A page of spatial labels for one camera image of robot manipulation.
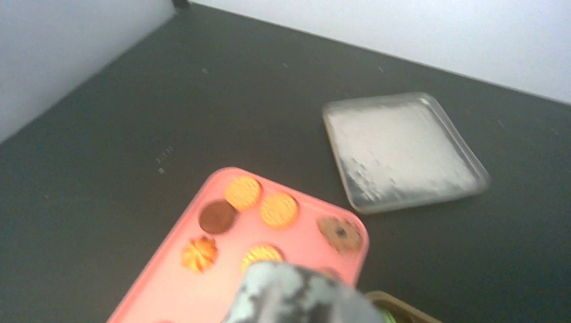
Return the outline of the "brown flower cookie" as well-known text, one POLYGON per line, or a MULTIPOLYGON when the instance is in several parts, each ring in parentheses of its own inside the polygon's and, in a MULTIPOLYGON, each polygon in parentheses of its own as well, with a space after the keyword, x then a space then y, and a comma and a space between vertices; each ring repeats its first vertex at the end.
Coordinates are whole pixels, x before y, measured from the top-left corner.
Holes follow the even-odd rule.
POLYGON ((317 227, 327 243, 339 253, 357 252, 364 243, 361 231, 354 223, 336 217, 322 217, 317 227))

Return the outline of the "orange swirl cookie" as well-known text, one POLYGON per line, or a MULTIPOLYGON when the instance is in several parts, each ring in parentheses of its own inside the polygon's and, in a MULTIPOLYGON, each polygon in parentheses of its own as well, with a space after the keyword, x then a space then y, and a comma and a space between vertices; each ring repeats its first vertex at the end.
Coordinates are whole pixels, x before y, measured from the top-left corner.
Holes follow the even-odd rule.
POLYGON ((208 236, 190 239, 181 253, 181 265, 194 273, 204 273, 217 261, 216 240, 208 236))

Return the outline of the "clear plastic lid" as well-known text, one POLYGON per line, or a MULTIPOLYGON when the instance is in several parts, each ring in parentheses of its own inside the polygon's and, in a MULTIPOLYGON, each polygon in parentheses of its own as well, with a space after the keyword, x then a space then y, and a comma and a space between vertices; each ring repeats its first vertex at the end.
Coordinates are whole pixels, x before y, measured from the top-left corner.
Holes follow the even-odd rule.
POLYGON ((323 121, 350 205, 368 215, 485 191, 488 171, 430 94, 328 103, 323 121))

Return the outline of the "orange round cookie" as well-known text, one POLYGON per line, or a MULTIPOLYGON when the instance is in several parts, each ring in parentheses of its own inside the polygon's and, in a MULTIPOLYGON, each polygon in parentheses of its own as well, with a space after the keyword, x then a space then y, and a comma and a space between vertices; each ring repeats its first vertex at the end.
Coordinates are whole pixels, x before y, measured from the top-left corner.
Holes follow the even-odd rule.
POLYGON ((260 216, 270 228, 286 229, 298 220, 298 203, 285 192, 271 194, 262 200, 260 216))
POLYGON ((236 210, 245 211, 254 207, 262 195, 262 186, 252 176, 238 176, 226 187, 224 197, 236 210))
POLYGON ((251 264, 267 260, 283 261, 284 256, 282 251, 278 247, 272 246, 270 244, 259 244, 252 246, 248 249, 242 259, 241 269, 243 272, 245 272, 251 264))

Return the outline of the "gold cookie tin box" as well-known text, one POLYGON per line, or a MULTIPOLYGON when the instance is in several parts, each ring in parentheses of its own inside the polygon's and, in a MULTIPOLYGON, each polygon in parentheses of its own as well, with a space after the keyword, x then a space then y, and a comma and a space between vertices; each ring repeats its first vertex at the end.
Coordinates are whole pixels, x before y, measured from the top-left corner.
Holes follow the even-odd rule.
POLYGON ((370 291, 364 295, 380 312, 385 322, 442 323, 442 321, 435 319, 388 293, 370 291))

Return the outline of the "pink plastic tray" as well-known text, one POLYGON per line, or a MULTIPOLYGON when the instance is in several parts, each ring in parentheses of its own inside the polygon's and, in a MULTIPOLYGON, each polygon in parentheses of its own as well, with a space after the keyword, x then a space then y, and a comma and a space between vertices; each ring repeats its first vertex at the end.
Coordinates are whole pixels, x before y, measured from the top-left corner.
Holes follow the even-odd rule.
POLYGON ((284 262, 315 269, 349 285, 355 285, 368 253, 364 224, 351 211, 278 184, 261 176, 258 203, 238 211, 234 225, 223 234, 209 234, 199 227, 199 216, 209 203, 225 199, 227 185, 238 176, 253 176, 240 168, 223 168, 203 184, 154 256, 110 317, 111 322, 221 322, 242 280, 242 259, 259 244, 278 247, 284 262), (286 229, 273 229, 260 216, 261 203, 271 194, 285 192, 298 203, 298 220, 286 229), (364 239, 357 252, 339 253, 317 227, 322 217, 346 219, 357 225, 364 239), (219 255, 204 273, 181 265, 181 253, 190 239, 216 240, 219 255))

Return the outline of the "metal tongs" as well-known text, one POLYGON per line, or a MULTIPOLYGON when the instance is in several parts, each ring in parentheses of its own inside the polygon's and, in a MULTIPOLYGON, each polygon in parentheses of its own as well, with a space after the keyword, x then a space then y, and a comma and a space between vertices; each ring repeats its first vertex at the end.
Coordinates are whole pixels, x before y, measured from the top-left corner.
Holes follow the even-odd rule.
POLYGON ((386 319, 355 288, 304 266, 262 261, 248 266, 223 322, 381 323, 386 319))

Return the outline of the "dark chocolate cookie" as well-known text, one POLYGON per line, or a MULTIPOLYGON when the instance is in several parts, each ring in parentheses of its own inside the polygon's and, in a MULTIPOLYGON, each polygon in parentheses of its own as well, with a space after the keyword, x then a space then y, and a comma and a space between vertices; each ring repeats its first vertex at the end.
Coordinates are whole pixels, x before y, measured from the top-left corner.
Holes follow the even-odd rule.
POLYGON ((202 209, 199 227, 212 235, 223 234, 232 228, 237 214, 237 210, 228 201, 213 201, 202 209))

